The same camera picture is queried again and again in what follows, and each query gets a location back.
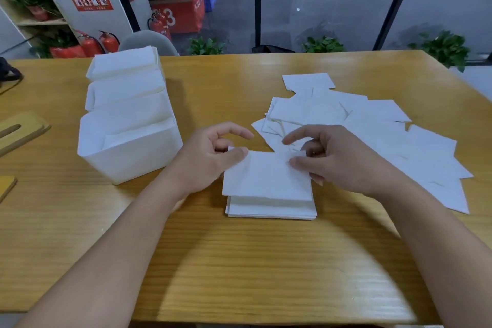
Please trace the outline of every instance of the wooden block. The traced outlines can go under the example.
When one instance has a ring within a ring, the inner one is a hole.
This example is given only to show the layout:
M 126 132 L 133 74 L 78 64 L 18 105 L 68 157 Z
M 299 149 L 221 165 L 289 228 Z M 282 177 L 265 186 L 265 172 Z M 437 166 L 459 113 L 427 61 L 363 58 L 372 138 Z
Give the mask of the wooden block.
M 17 114 L 0 122 L 0 156 L 37 138 L 50 124 L 31 112 Z
M 0 176 L 0 202 L 17 183 L 15 176 Z

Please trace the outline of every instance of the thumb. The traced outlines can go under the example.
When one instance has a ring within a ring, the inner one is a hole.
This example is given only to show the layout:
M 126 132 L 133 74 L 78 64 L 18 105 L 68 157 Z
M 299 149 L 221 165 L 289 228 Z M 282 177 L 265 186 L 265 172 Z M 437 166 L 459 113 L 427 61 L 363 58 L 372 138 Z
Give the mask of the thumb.
M 307 171 L 319 176 L 325 176 L 326 157 L 293 157 L 289 164 L 296 170 Z
M 246 147 L 239 147 L 225 153 L 216 154 L 214 157 L 218 160 L 220 172 L 224 172 L 232 166 L 240 163 L 247 155 L 248 149 Z

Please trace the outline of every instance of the person's left hand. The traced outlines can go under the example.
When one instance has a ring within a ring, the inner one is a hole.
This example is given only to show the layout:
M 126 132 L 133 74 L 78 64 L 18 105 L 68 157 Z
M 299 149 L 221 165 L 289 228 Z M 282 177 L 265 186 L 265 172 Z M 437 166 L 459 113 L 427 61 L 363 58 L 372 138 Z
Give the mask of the person's left hand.
M 232 122 L 219 123 L 196 130 L 180 149 L 161 176 L 178 185 L 186 195 L 201 191 L 211 185 L 226 169 L 240 163 L 248 154 L 245 147 L 227 151 L 232 142 L 224 138 L 234 134 L 252 139 L 253 133 Z

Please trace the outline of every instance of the hand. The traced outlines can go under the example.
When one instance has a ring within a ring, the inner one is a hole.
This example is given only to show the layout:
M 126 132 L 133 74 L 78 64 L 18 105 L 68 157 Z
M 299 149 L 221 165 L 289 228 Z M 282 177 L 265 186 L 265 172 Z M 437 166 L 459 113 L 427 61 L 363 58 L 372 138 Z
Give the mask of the hand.
M 248 129 L 232 122 L 219 123 L 196 130 L 180 149 L 162 175 L 173 181 L 181 198 L 212 184 L 226 169 L 240 163 L 248 154 L 245 147 L 227 151 L 232 142 L 223 138 L 234 134 L 253 138 Z
M 307 157 L 294 157 L 295 169 L 308 171 L 319 182 L 335 183 L 352 192 L 374 196 L 391 187 L 395 179 L 408 179 L 344 126 L 307 125 L 288 134 L 284 144 L 311 137 L 303 150 Z

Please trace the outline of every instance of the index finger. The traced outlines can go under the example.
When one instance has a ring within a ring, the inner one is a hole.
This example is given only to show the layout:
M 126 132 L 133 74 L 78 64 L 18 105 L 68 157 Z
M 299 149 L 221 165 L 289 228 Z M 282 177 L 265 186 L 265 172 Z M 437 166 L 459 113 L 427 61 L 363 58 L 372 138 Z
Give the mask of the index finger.
M 207 135 L 213 140 L 222 138 L 224 135 L 233 134 L 245 139 L 253 139 L 254 135 L 247 128 L 234 122 L 223 122 L 207 127 Z
M 333 126 L 327 125 L 305 125 L 287 134 L 283 138 L 282 143 L 288 145 L 293 142 L 300 140 L 302 138 L 313 138 L 315 140 L 320 140 L 323 134 L 330 134 L 330 128 Z

